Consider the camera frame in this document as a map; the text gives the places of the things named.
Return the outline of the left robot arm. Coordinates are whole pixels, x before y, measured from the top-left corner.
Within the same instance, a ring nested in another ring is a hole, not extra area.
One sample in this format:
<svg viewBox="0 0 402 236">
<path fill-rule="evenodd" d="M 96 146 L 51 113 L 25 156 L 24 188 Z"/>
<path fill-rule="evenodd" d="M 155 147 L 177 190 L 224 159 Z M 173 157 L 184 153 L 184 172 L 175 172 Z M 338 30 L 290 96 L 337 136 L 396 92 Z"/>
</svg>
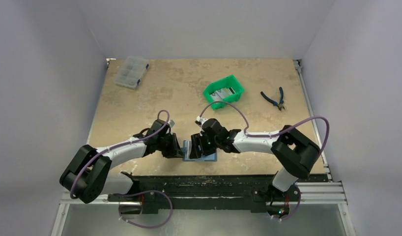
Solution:
<svg viewBox="0 0 402 236">
<path fill-rule="evenodd" d="M 108 147 L 94 148 L 83 145 L 61 174 L 59 183 L 70 191 L 75 199 L 88 204 L 101 194 L 120 194 L 133 201 L 139 196 L 139 187 L 132 176 L 122 173 L 122 180 L 109 176 L 112 168 L 136 158 L 159 151 L 165 158 L 184 156 L 177 136 L 170 123 L 156 119 L 152 126 L 143 129 L 127 141 Z"/>
</svg>

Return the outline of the blue card holder wallet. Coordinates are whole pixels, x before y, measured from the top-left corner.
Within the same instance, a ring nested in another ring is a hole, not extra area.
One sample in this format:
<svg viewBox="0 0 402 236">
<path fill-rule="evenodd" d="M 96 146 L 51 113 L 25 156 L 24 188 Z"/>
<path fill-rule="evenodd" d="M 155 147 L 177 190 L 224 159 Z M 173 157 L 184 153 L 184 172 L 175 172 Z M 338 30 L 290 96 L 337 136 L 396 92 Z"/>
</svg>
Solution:
<svg viewBox="0 0 402 236">
<path fill-rule="evenodd" d="M 190 148 L 191 146 L 191 141 L 189 140 L 184 140 L 183 141 L 183 147 L 181 148 L 182 152 L 183 152 L 183 161 L 186 162 L 216 162 L 217 161 L 217 152 L 210 154 L 210 155 L 202 155 L 200 158 L 190 158 Z"/>
</svg>

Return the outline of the green plastic bin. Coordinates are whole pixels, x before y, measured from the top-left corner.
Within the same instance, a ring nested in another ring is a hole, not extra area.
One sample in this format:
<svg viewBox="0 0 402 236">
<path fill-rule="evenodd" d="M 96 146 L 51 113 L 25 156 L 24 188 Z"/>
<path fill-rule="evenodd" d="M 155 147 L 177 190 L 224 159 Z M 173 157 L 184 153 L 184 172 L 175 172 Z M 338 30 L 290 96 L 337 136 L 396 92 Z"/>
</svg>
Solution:
<svg viewBox="0 0 402 236">
<path fill-rule="evenodd" d="M 237 102 L 244 92 L 243 86 L 234 75 L 210 83 L 203 91 L 208 103 L 214 101 Z"/>
</svg>

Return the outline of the stack of credit cards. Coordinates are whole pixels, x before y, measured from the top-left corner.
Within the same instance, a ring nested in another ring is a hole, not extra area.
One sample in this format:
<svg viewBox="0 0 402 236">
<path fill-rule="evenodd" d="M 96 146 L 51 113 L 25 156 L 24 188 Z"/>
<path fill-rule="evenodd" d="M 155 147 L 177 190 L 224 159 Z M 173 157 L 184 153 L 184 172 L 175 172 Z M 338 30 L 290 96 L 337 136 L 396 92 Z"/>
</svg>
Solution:
<svg viewBox="0 0 402 236">
<path fill-rule="evenodd" d="M 214 101 L 223 100 L 231 95 L 235 94 L 233 88 L 221 88 L 213 91 L 210 96 Z"/>
</svg>

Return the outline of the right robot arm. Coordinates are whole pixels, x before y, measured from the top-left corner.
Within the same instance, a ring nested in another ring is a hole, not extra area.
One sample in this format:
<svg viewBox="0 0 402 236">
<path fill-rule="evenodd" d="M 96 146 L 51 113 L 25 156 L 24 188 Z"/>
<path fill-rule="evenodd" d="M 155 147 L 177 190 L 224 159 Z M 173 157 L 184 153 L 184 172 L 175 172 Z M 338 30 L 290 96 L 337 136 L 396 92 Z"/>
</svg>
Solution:
<svg viewBox="0 0 402 236">
<path fill-rule="evenodd" d="M 282 165 L 268 187 L 268 193 L 274 200 L 286 196 L 297 180 L 306 179 L 321 153 L 316 143 L 291 125 L 275 132 L 248 133 L 241 129 L 228 130 L 215 118 L 198 118 L 196 124 L 201 130 L 193 134 L 189 141 L 184 141 L 184 160 L 216 156 L 218 149 L 226 153 L 272 154 Z"/>
</svg>

